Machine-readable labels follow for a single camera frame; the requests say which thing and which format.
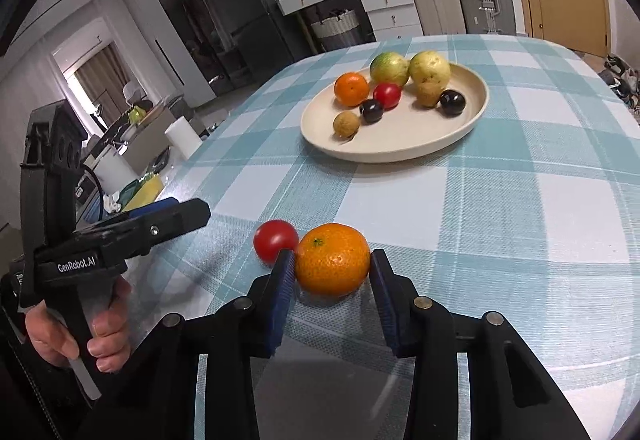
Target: orange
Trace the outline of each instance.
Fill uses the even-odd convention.
[[[347,72],[335,80],[334,94],[340,103],[353,108],[369,97],[369,83],[362,75]]]
[[[296,250],[296,279],[307,292],[341,297],[369,272],[369,244],[353,227],[324,224],[309,231]]]

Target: hand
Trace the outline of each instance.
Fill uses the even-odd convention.
[[[131,354],[127,326],[127,296],[130,292],[129,283],[118,276],[109,308],[99,313],[91,323],[95,337],[87,343],[87,349],[97,357],[96,366],[101,372],[117,372]],[[31,344],[50,364],[65,366],[67,359],[78,359],[80,352],[76,340],[49,314],[44,301],[27,312],[25,325]]]

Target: tray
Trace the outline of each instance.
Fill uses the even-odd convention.
[[[360,70],[370,81],[369,70]],[[370,81],[370,92],[375,84]],[[466,98],[465,110],[457,117],[448,117],[440,109],[421,107],[415,98],[415,86],[409,80],[402,89],[398,106],[385,112],[382,120],[362,124],[353,139],[334,134],[335,116],[346,110],[334,96],[331,84],[316,95],[302,114],[300,130],[307,142],[327,155],[351,162],[399,162],[415,159],[443,149],[468,134],[489,103],[489,88],[482,78],[465,66],[451,63],[448,88]],[[358,112],[358,107],[351,109]]]

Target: tablecloth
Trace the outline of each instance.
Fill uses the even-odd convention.
[[[332,159],[303,141],[303,109],[338,75],[382,50],[410,58],[425,49],[490,88],[466,138],[382,165]],[[252,249],[261,222],[287,220],[301,236],[340,222],[450,311],[502,312],[591,437],[610,438],[640,398],[639,149],[640,128],[622,102],[554,43],[430,36],[305,59],[253,94],[167,186],[163,195],[200,197],[212,216],[131,262],[134,341],[168,312],[196,317],[245,294],[268,272]],[[465,362],[460,438],[469,436]],[[412,370],[385,346],[368,283],[329,308],[297,302],[276,356],[254,363],[261,438],[400,439]]]

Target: red tomato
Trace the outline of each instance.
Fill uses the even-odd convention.
[[[390,110],[398,106],[402,89],[395,83],[380,83],[373,90],[373,99],[382,103],[385,110]]]
[[[273,265],[281,249],[295,250],[298,233],[284,220],[270,220],[258,227],[254,234],[254,249],[264,263]]]

